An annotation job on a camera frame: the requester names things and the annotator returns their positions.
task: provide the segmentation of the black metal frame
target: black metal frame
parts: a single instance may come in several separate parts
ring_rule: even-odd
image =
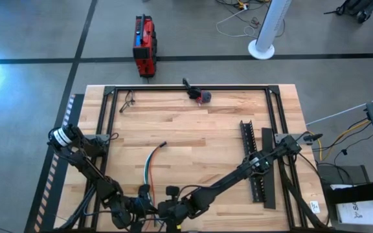
[[[110,113],[109,113],[109,120],[107,122],[107,128],[106,128],[106,134],[108,134],[111,137],[112,134],[112,129],[113,129],[113,119],[115,118],[115,112],[116,112],[116,105],[117,105],[117,95],[118,95],[118,89],[114,86],[106,86],[104,88],[103,92],[103,99],[102,99],[102,105],[100,106],[100,113],[98,116],[98,122],[97,122],[97,127],[96,127],[96,134],[102,134],[102,128],[103,128],[103,123],[104,123],[104,115],[106,113],[106,105],[107,105],[107,100],[110,95],[112,95],[112,103],[111,103],[111,108],[110,108]],[[106,172],[106,165],[107,165],[107,159],[109,157],[109,145],[107,145],[106,148],[106,154],[102,157],[102,162],[100,163],[100,171],[102,173]],[[91,158],[91,162],[93,164],[96,164],[97,158]],[[84,195],[89,191],[91,187],[91,184],[89,181],[86,182],[85,184],[85,190],[84,190]],[[100,199],[97,198],[97,195],[95,197],[95,205],[94,205],[94,212],[98,212],[100,210]],[[86,216],[84,213],[81,214],[80,220],[78,222],[78,229],[85,228],[85,222],[86,222]],[[97,228],[97,223],[98,223],[98,214],[94,215],[90,228],[96,229]]]
[[[283,133],[288,133],[286,117],[284,116],[284,109],[283,109],[282,100],[280,96],[280,89],[277,85],[202,85],[202,86],[196,86],[196,87],[199,87],[201,89],[206,89],[209,91],[211,90],[214,90],[214,91],[216,90],[264,91],[266,94],[266,102],[267,102],[267,108],[268,108],[269,117],[270,117],[271,128],[273,129],[273,133],[278,133],[276,120],[275,120],[275,112],[274,112],[273,103],[271,100],[271,94],[274,94],[277,100],[278,114],[280,117],[280,123],[282,126]],[[101,133],[108,96],[111,93],[113,93],[111,112],[109,116],[109,122],[107,124],[107,134],[111,135],[111,129],[113,127],[113,119],[115,116],[115,110],[116,110],[116,104],[117,104],[117,94],[119,91],[130,91],[130,90],[132,91],[184,91],[185,87],[183,87],[182,85],[179,85],[179,86],[171,86],[171,85],[106,86],[104,90],[102,105],[100,108],[100,114],[99,114],[99,120],[98,120],[96,133],[98,134]],[[105,172],[106,170],[107,156],[108,154],[106,154],[106,156],[102,158],[102,163],[100,165],[100,170],[102,172]],[[278,164],[279,164],[280,169],[284,169],[283,159],[279,159]],[[297,189],[298,193],[300,193],[299,179],[297,177],[296,167],[293,163],[290,163],[289,167],[291,171],[292,183],[295,185],[295,188]],[[88,188],[89,188],[89,184],[86,184],[85,194],[88,191]],[[288,217],[289,228],[292,229],[293,227],[296,227],[296,224],[295,224],[295,219],[294,219],[293,211],[291,207],[290,195],[289,195],[288,189],[283,184],[282,184],[282,188],[283,188],[284,202],[286,206],[286,214]],[[99,209],[100,209],[100,202],[96,199],[95,208],[93,211],[97,212],[99,211]],[[307,228],[308,224],[306,221],[306,216],[304,215],[303,211],[301,210],[299,206],[298,206],[298,211],[299,211],[299,217],[300,217],[302,228]],[[93,219],[91,222],[92,229],[96,230],[97,222],[98,222],[98,216],[93,216]],[[84,228],[84,225],[85,225],[85,216],[82,216],[82,218],[80,219],[78,228],[80,229]]]

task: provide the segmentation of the wooden table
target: wooden table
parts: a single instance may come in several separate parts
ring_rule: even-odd
[[[294,85],[279,85],[286,122],[290,133],[306,131],[302,109]],[[104,86],[88,86],[78,126],[85,134],[95,134]],[[123,113],[126,91],[119,92],[106,174],[120,183],[125,195],[136,196],[143,183],[144,163],[149,153],[161,142],[168,145],[155,155],[152,164],[156,203],[168,199],[165,187],[200,184],[208,186],[231,172],[242,162],[244,152],[239,122],[253,121],[257,148],[261,145],[261,128],[270,128],[266,95],[262,91],[211,91],[211,103],[199,107],[184,91],[135,91],[134,106]],[[280,119],[275,117],[280,132]],[[302,154],[315,164],[310,146],[302,146]],[[297,159],[297,173],[304,200],[318,201],[322,222],[328,214],[318,176],[303,159]],[[64,223],[84,195],[86,179],[69,166],[62,191],[55,227]],[[221,194],[208,212],[187,219],[183,230],[206,231],[270,231],[288,230],[284,198],[275,162],[276,210],[252,203],[249,181],[245,180]],[[300,225],[293,197],[293,215]],[[98,231],[118,230],[110,214],[101,214]],[[156,231],[150,224],[149,231]]]

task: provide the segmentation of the red portable generator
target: red portable generator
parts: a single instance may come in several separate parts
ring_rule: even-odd
[[[133,58],[135,58],[139,75],[151,78],[156,71],[157,40],[152,17],[136,16],[135,41],[133,43]]]

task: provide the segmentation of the gray floor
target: gray floor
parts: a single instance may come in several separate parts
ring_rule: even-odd
[[[373,53],[373,15],[363,25],[349,16],[323,15],[342,1],[293,0],[286,30],[274,42],[277,54]],[[73,58],[91,0],[0,0],[0,59]],[[242,17],[263,20],[267,8]],[[247,55],[251,38],[218,34],[215,23],[230,13],[212,0],[98,0],[83,58],[131,56],[134,18],[150,14],[156,24],[159,56]],[[241,34],[236,18],[222,31]],[[0,227],[22,232],[71,64],[0,65]],[[151,83],[295,83],[307,122],[373,100],[373,58],[271,61],[159,62]],[[89,84],[146,83],[134,63],[85,63],[78,66],[71,93]],[[309,127],[324,133],[328,145],[363,108]],[[346,140],[340,149],[373,134],[372,127]],[[373,138],[338,157],[337,163],[364,164],[373,181]],[[373,227],[337,226],[373,232]]]

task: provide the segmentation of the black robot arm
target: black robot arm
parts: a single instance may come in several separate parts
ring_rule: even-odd
[[[261,179],[275,159],[285,155],[296,155],[300,151],[301,147],[295,139],[287,136],[273,151],[256,151],[250,154],[237,169],[209,187],[198,187],[182,197],[180,201],[178,199],[183,189],[176,196],[172,192],[171,200],[158,204],[159,217],[165,219],[166,232],[180,232],[179,225],[183,220],[187,217],[194,219],[206,212],[218,195],[244,179],[250,177]]]
[[[108,140],[102,140],[100,137],[86,138],[78,127],[72,125],[50,131],[48,145],[54,149],[55,154],[76,167],[92,184],[82,203],[66,224],[59,228],[60,230],[71,229],[74,226],[94,192],[102,206],[110,208],[112,222],[119,229],[128,226],[142,228],[144,222],[138,221],[139,218],[156,213],[157,210],[148,199],[149,185],[139,188],[138,197],[126,197],[120,184],[104,175],[91,162],[91,157],[101,157],[106,154],[107,143]]]

